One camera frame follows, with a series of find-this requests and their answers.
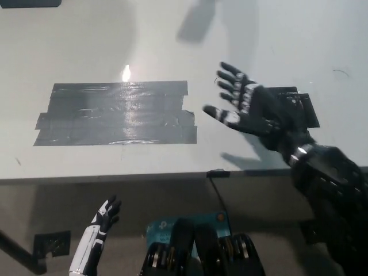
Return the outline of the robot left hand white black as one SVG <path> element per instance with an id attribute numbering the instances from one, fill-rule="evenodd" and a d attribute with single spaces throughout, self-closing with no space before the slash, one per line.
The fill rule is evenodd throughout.
<path id="1" fill-rule="evenodd" d="M 117 199 L 116 195 L 113 195 L 98 209 L 87 227 L 89 232 L 91 232 L 92 249 L 96 250 L 97 247 L 103 247 L 109 230 L 119 220 L 118 213 L 120 207 L 121 201 Z"/>

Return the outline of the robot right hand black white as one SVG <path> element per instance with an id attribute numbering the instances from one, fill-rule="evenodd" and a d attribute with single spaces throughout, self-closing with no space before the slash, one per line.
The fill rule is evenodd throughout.
<path id="1" fill-rule="evenodd" d="M 256 136 L 267 150 L 281 154 L 285 162 L 298 148 L 316 143 L 270 89 L 231 64 L 221 62 L 220 67 L 216 71 L 220 78 L 217 85 L 224 90 L 220 97 L 235 110 L 205 105 L 202 109 L 207 115 L 233 130 Z"/>

